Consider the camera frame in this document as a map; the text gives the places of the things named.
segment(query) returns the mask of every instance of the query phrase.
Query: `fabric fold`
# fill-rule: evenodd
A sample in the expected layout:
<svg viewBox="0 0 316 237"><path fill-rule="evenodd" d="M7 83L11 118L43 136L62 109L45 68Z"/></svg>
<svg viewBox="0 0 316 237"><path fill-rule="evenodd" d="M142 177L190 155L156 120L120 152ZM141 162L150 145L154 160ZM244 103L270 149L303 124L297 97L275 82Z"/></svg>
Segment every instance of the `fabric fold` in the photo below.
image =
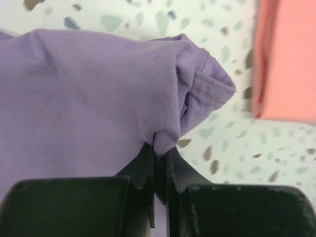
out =
<svg viewBox="0 0 316 237"><path fill-rule="evenodd" d="M252 110L258 119L316 124L316 2L260 1Z"/></svg>
<svg viewBox="0 0 316 237"><path fill-rule="evenodd" d="M114 175L144 142L163 155L235 91L185 35L34 30L1 37L0 58L0 199L21 179Z"/></svg>

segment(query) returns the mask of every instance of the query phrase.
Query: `lavender cloth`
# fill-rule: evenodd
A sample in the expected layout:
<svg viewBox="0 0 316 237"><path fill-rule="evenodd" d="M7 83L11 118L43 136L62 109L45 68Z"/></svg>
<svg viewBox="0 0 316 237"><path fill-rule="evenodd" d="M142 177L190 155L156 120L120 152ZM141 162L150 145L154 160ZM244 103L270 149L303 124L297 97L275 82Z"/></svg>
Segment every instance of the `lavender cloth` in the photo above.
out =
<svg viewBox="0 0 316 237"><path fill-rule="evenodd" d="M114 175L144 142L163 155L234 92L185 35L0 32L0 201L22 179Z"/></svg>

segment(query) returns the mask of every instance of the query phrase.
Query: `folded pink cloth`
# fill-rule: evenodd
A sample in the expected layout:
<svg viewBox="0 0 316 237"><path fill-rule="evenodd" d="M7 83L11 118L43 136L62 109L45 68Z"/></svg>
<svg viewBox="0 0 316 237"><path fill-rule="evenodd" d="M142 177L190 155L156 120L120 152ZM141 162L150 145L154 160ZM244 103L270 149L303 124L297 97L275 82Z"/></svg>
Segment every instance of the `folded pink cloth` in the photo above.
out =
<svg viewBox="0 0 316 237"><path fill-rule="evenodd" d="M252 110L258 119L316 123L316 1L260 1Z"/></svg>

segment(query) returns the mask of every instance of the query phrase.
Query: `terrazzo pattern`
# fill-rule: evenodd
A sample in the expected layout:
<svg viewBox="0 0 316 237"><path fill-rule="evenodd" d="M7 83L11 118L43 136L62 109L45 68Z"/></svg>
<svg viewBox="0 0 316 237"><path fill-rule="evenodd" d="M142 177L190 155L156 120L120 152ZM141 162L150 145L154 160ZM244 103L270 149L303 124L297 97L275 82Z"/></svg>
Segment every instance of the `terrazzo pattern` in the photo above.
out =
<svg viewBox="0 0 316 237"><path fill-rule="evenodd" d="M0 29L81 29L136 40L187 34L218 59L237 94L181 139L182 156L214 183L296 186L316 209L316 127L254 120L249 111L257 7L256 0L4 0Z"/></svg>

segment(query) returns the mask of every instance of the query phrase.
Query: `blue speckle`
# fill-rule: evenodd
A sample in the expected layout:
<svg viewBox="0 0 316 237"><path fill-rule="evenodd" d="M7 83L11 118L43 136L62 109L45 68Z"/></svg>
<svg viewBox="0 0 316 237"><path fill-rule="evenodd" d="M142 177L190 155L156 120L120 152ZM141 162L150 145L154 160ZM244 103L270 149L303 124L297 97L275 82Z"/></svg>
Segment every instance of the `blue speckle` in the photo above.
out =
<svg viewBox="0 0 316 237"><path fill-rule="evenodd" d="M177 19L177 15L176 15L176 13L175 13L174 10L168 11L167 15L168 15L172 20Z"/></svg>
<svg viewBox="0 0 316 237"><path fill-rule="evenodd" d="M80 30L80 27L78 26L78 24L70 16L67 16L64 18L64 25L66 28L69 28L69 29Z"/></svg>

